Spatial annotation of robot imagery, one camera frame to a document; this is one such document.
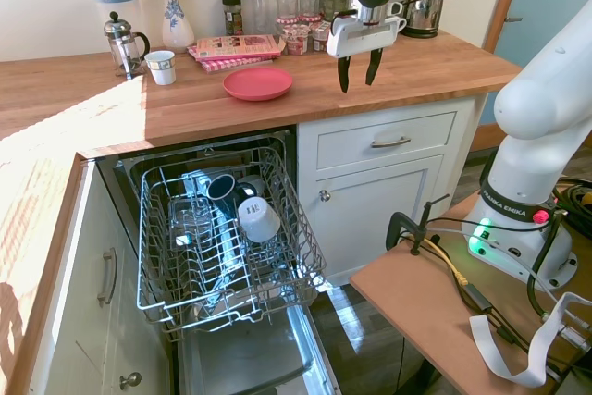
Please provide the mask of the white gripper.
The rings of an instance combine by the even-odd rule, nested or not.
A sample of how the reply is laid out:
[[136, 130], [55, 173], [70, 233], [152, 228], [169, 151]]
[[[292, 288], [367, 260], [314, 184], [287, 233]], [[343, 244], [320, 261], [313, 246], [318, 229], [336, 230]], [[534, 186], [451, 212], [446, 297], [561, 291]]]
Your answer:
[[383, 49], [395, 43], [399, 33], [399, 17], [389, 16], [376, 25], [364, 25], [355, 16], [335, 17], [327, 38], [327, 53], [338, 58], [339, 86], [349, 89], [350, 56], [370, 52], [365, 84], [373, 84], [380, 66]]

